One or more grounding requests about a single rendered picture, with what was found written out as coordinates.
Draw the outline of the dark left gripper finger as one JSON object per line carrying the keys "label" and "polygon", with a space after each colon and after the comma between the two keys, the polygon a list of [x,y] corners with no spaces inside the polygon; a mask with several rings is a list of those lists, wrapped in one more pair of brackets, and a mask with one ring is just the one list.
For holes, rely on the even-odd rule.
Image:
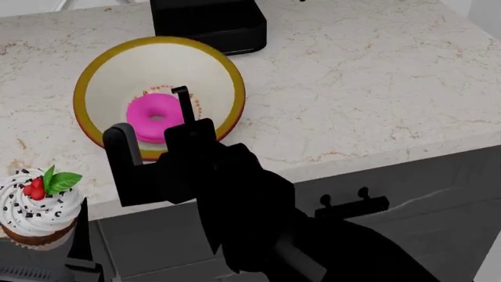
{"label": "dark left gripper finger", "polygon": [[88,224],[87,199],[81,203],[81,210],[74,227],[74,237],[67,256],[66,267],[71,271],[74,282],[103,282],[103,268],[94,262]]}

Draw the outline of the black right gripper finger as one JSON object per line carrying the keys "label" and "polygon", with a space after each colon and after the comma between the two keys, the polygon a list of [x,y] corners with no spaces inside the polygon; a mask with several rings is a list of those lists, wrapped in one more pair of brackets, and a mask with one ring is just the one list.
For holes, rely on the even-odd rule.
{"label": "black right gripper finger", "polygon": [[187,87],[179,86],[173,88],[171,89],[171,93],[178,96],[184,122],[194,122],[195,116]]}
{"label": "black right gripper finger", "polygon": [[111,126],[103,133],[103,145],[121,206],[165,201],[160,167],[144,164],[135,131],[130,124]]}

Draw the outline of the white frosted cupcake with berries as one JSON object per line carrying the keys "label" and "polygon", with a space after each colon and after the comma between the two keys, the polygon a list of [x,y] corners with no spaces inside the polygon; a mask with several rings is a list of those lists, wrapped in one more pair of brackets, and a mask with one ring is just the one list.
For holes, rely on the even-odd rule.
{"label": "white frosted cupcake with berries", "polygon": [[82,175],[18,168],[0,179],[0,230],[16,246],[49,251],[70,238],[85,197]]}

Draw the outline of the white bowl with gold rim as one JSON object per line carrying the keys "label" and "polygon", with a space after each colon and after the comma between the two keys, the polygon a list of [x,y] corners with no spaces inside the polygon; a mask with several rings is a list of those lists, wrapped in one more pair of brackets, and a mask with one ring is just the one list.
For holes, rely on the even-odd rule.
{"label": "white bowl with gold rim", "polygon": [[104,131],[127,121],[133,99],[168,95],[179,86],[189,89],[196,119],[213,121],[218,140],[236,126],[246,99],[240,72],[218,50],[179,37],[134,39],[95,58],[75,85],[75,118],[83,133],[102,146]]}

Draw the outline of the pink frosted donut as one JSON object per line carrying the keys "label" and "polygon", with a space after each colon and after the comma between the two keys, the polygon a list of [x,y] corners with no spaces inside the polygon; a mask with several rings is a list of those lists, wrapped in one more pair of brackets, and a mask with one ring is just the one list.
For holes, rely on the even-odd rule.
{"label": "pink frosted donut", "polygon": [[134,98],[126,112],[127,123],[143,143],[165,143],[164,131],[184,123],[180,102],[165,93],[149,93]]}

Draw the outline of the black rectangular tray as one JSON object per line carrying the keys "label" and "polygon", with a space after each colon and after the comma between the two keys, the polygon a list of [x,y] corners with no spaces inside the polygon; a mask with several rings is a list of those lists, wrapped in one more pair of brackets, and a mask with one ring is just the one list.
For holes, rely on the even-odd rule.
{"label": "black rectangular tray", "polygon": [[227,56],[267,45],[267,20],[255,0],[150,0],[155,35],[203,42]]}

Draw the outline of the grey counter cabinet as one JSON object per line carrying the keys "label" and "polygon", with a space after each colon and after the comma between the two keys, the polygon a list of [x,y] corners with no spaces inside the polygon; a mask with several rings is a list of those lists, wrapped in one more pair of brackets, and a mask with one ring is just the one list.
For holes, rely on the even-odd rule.
{"label": "grey counter cabinet", "polygon": [[144,165],[90,211],[115,282],[473,282],[501,232],[501,145],[318,172]]}

